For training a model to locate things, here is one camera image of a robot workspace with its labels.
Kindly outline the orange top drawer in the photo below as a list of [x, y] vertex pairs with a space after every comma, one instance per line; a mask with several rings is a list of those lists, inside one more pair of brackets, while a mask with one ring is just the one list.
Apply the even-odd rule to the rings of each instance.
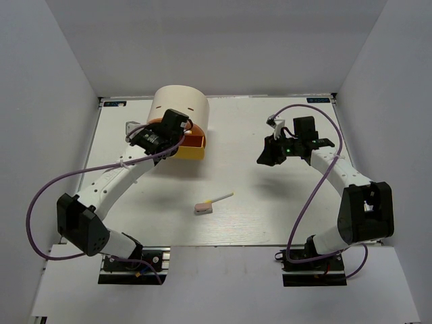
[[[162, 120], [161, 117], [155, 118], [155, 119], [150, 119], [149, 121], [147, 121], [147, 123], [153, 124], [153, 123], [161, 122], [161, 120]], [[189, 119], [186, 122], [184, 132], [186, 135], [191, 135], [191, 136], [204, 136], [205, 135], [203, 130], [198, 125], [196, 125], [191, 119]]]

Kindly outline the cream cylindrical drawer organizer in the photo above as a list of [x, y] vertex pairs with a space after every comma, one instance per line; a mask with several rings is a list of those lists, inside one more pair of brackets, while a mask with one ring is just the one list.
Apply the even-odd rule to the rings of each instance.
[[187, 115], [195, 128], [207, 134], [210, 106], [208, 99], [201, 91], [182, 85], [160, 88], [154, 95], [147, 122], [161, 119], [168, 109], [174, 109]]

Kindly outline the pink correction tape dispenser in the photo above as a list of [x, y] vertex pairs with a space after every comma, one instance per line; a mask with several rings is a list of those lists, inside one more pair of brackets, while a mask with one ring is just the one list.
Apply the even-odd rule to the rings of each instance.
[[213, 212], [213, 203], [212, 202], [201, 202], [197, 203], [194, 206], [194, 214], [202, 215], [209, 214]]

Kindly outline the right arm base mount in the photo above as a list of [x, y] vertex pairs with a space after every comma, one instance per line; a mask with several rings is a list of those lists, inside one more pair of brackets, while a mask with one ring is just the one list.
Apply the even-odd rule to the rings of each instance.
[[344, 262], [341, 256], [331, 256], [311, 263], [290, 263], [286, 259], [286, 251], [275, 254], [275, 260], [282, 265], [283, 286], [325, 287], [346, 286]]

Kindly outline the yellow drawer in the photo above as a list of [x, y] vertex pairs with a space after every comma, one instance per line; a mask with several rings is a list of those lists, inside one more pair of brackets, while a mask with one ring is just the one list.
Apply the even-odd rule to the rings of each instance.
[[206, 138], [205, 135], [187, 134], [180, 145], [177, 153], [173, 156], [176, 159], [188, 159], [200, 161], [205, 157]]

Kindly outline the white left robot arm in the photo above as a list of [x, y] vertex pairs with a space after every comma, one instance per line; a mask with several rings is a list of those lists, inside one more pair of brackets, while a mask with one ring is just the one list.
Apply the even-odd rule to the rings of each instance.
[[57, 230], [68, 242], [92, 257], [105, 254], [119, 258], [127, 269], [142, 263], [142, 244], [133, 237], [108, 229], [109, 210], [126, 190], [161, 160], [177, 153], [191, 119], [168, 109], [160, 121], [126, 124], [127, 147], [118, 161], [105, 168], [91, 185], [57, 200]]

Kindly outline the white marker yellow cap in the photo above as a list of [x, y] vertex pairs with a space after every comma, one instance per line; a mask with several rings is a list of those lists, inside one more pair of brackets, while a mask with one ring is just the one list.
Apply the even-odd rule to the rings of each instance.
[[223, 196], [219, 196], [219, 197], [217, 197], [217, 198], [212, 198], [211, 200], [209, 200], [209, 202], [210, 202], [211, 204], [213, 204], [213, 203], [219, 202], [219, 201], [221, 201], [221, 200], [227, 199], [227, 198], [229, 198], [229, 197], [232, 197], [233, 195], [234, 195], [234, 192], [230, 192], [230, 193], [228, 193], [228, 194], [224, 194]]

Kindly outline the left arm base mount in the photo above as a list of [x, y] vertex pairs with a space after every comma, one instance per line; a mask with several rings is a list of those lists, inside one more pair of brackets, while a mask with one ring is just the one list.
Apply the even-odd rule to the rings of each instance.
[[104, 256], [99, 271], [98, 284], [129, 285], [129, 286], [159, 286], [163, 284], [169, 269], [171, 248], [143, 248], [141, 257], [153, 267], [155, 272], [143, 263], [127, 263]]

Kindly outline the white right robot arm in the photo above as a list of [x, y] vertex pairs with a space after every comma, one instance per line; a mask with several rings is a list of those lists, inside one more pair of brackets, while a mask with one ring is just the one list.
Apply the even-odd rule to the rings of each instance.
[[392, 189], [386, 182], [374, 182], [357, 171], [340, 154], [341, 148], [327, 138], [319, 138], [312, 116], [294, 119], [294, 133], [286, 131], [285, 121], [270, 117], [273, 134], [265, 137], [260, 165], [273, 167], [288, 157], [299, 157], [322, 174], [319, 183], [328, 181], [341, 197], [336, 224], [310, 236], [299, 259], [320, 269], [329, 258], [353, 245], [388, 238], [394, 234]]

